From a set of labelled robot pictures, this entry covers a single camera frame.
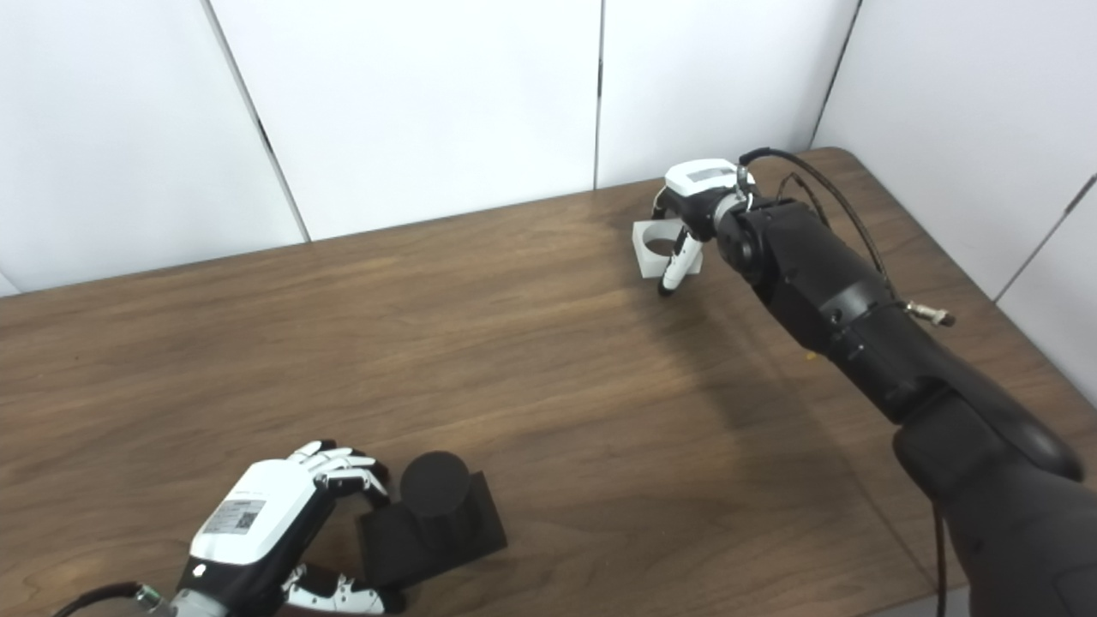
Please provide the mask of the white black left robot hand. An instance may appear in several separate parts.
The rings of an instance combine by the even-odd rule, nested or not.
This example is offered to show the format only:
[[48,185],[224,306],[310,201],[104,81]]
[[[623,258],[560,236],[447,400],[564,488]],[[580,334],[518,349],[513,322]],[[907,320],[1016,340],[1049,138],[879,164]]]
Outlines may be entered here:
[[389,472],[332,439],[250,465],[200,527],[170,609],[176,616],[273,616],[293,607],[325,616],[402,614],[398,590],[377,588],[304,554],[338,500],[391,503]]

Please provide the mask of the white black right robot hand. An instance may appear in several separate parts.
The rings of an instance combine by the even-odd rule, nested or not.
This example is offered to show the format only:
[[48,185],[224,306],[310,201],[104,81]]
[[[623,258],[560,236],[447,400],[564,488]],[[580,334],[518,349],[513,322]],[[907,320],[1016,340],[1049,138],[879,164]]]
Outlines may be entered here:
[[703,245],[716,238],[722,218],[755,206],[756,183],[744,165],[722,158],[703,158],[672,165],[653,199],[651,218],[671,214],[681,228],[674,242],[658,292],[670,298],[698,262]]

